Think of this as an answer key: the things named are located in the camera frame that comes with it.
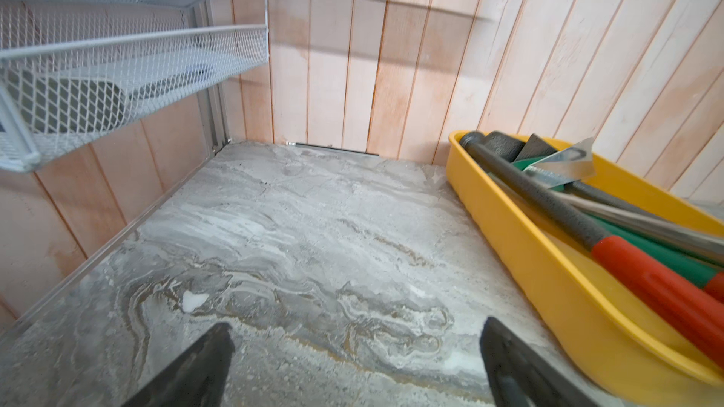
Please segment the blue grip steel hoe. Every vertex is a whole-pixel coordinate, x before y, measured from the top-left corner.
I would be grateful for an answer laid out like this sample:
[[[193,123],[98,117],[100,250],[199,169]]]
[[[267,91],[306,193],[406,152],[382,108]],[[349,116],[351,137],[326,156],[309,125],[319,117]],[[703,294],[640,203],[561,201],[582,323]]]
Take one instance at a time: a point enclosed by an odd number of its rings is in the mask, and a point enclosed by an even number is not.
[[[676,225],[618,197],[583,182],[596,173],[592,145],[594,139],[579,141],[564,150],[555,150],[536,135],[518,151],[514,164],[564,203],[622,229],[631,235],[670,248],[682,256],[723,265],[723,239]]]

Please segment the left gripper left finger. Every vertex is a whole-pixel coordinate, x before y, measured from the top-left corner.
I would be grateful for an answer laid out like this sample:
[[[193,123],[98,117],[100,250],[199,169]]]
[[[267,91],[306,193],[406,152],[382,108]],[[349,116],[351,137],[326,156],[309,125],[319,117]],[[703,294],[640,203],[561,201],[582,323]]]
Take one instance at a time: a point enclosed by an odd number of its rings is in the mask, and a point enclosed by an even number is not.
[[[232,356],[232,327],[218,322],[160,371],[126,406],[219,406]]]

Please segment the green shaft red grip hoe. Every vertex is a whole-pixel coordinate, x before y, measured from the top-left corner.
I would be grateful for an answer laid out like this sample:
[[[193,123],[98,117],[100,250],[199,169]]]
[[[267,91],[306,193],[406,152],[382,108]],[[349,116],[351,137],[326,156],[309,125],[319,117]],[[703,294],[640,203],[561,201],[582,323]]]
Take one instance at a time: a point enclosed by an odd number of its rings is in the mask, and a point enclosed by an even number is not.
[[[608,195],[602,190],[588,186],[587,184],[579,181],[572,182],[564,186],[558,186],[554,188],[555,191],[567,192],[581,198],[590,199],[597,203],[603,203],[605,205],[614,205],[614,201],[617,199],[611,195]],[[667,266],[672,271],[678,273],[698,288],[701,288],[704,292],[714,297],[721,303],[723,303],[723,271],[714,269],[701,262],[697,262],[694,258],[691,258],[689,254],[678,252],[669,246],[662,245],[654,240],[649,239],[635,231],[631,231],[626,227],[622,227],[607,220],[602,220],[591,214],[588,215],[594,222],[603,226],[607,231],[612,233],[614,236],[622,237],[633,246],[639,248],[639,250],[645,252],[649,256],[653,257],[663,265]]]

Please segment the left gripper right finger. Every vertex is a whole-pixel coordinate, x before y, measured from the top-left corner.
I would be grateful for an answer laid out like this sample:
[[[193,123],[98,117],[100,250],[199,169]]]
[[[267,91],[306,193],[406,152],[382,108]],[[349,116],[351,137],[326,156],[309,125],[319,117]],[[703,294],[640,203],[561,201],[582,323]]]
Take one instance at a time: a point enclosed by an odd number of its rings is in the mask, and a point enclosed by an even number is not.
[[[486,319],[479,344],[497,406],[596,404],[497,318]]]

